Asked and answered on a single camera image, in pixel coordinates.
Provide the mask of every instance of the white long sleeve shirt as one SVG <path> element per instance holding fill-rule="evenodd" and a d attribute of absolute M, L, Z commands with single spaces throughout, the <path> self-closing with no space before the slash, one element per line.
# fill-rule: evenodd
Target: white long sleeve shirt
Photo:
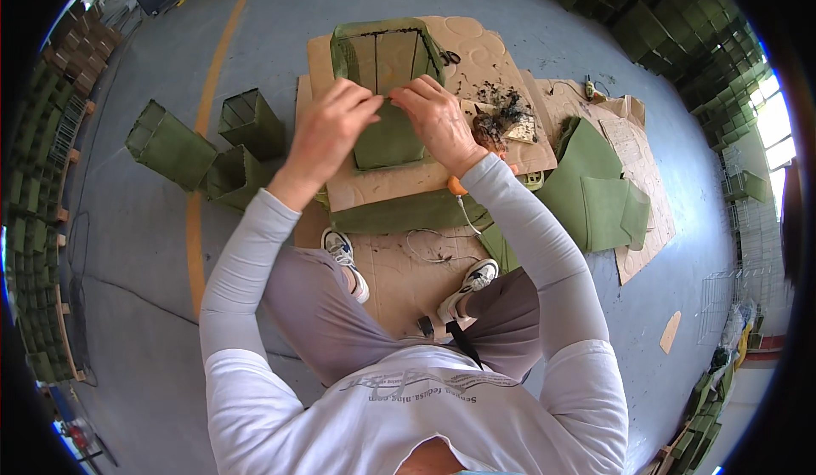
<path fill-rule="evenodd" d="M 255 322 L 274 259 L 300 215 L 261 190 L 210 276 L 201 310 L 220 473 L 391 474 L 434 437 L 474 471 L 623 470 L 626 398 L 584 257 L 495 155 L 462 184 L 490 211 L 538 289 L 548 359 L 540 399 L 464 355 L 414 346 L 343 378 L 303 410 L 270 370 Z"/>

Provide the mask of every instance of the yellow floor line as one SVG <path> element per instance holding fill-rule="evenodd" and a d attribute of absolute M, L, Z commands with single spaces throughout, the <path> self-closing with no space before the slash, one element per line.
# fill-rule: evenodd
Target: yellow floor line
<path fill-rule="evenodd" d="M 215 55 L 212 57 L 210 69 L 207 71 L 207 80 L 204 82 L 204 90 L 201 91 L 201 102 L 198 104 L 198 115 L 196 116 L 195 131 L 202 137 L 207 137 L 207 127 L 210 123 L 210 110 L 212 100 L 215 97 L 215 87 L 218 85 L 218 77 L 221 73 L 221 66 L 230 48 L 232 34 L 238 26 L 238 17 L 244 9 L 247 0 L 238 0 L 233 7 L 227 20 L 227 26 L 221 34 Z M 201 299 L 204 297 L 204 262 L 201 257 L 201 194 L 195 192 L 187 200 L 187 271 L 190 277 L 190 295 L 193 297 L 193 313 L 198 318 L 201 312 Z"/>

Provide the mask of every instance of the window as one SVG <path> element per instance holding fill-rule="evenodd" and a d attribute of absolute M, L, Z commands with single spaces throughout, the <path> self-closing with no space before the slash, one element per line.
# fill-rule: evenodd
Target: window
<path fill-rule="evenodd" d="M 765 146 L 773 201 L 776 203 L 776 218 L 779 219 L 782 193 L 785 190 L 785 166 L 796 155 L 796 148 L 791 137 L 788 106 L 779 89 L 776 75 L 761 82 L 759 90 L 751 94 L 751 106 L 755 109 L 756 127 L 760 131 L 762 145 Z"/>

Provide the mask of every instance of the light gray arm sleeve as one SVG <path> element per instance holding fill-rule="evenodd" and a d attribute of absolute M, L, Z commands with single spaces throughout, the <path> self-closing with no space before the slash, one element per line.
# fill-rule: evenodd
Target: light gray arm sleeve
<path fill-rule="evenodd" d="M 489 154 L 464 174 L 462 185 L 490 212 L 538 290 L 544 359 L 581 340 L 609 341 L 584 255 L 510 167 Z"/>
<path fill-rule="evenodd" d="M 260 354 L 255 310 L 281 245 L 300 218 L 265 189 L 260 189 L 230 236 L 212 270 L 198 318 L 201 356 L 239 348 Z"/>

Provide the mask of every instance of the white cable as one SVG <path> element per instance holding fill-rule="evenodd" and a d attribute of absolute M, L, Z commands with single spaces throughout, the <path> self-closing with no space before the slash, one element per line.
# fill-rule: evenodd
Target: white cable
<path fill-rule="evenodd" d="M 448 239 L 451 239 L 451 238 L 454 238 L 454 237 L 473 237 L 473 236 L 469 236 L 469 235 L 468 236 L 462 236 L 462 235 L 448 236 L 446 234 L 438 233 L 435 230 L 431 230 L 430 228 L 415 228 L 414 230 L 410 231 L 407 234 L 407 236 L 405 236 L 405 244 L 408 245 L 408 248 L 414 253 L 415 256 L 419 257 L 420 259 L 422 259 L 426 263 L 432 263 L 434 265 L 443 265 L 444 263 L 449 263 L 452 260 L 460 260 L 460 259 L 475 259 L 476 261 L 481 260 L 477 256 L 463 256 L 463 257 L 448 256 L 448 257 L 443 257 L 443 258 L 440 258 L 440 259 L 427 259 L 427 258 L 421 256 L 419 254 L 419 252 L 414 250 L 413 246 L 411 246 L 411 235 L 413 233 L 420 233 L 420 232 L 421 233 L 433 233 L 433 234 L 435 234 L 437 236 L 446 237 Z"/>
<path fill-rule="evenodd" d="M 468 218 L 468 212 L 464 210 L 464 202 L 462 202 L 462 196 L 461 195 L 456 196 L 456 202 L 458 202 L 459 207 L 462 208 L 462 213 L 464 214 L 464 219 L 467 220 L 467 224 L 470 225 L 470 228 L 473 229 L 473 231 L 476 233 L 477 236 L 481 236 L 482 233 L 480 233 L 478 230 L 476 230 L 476 228 L 473 226 L 473 224 L 470 223 L 470 218 Z"/>

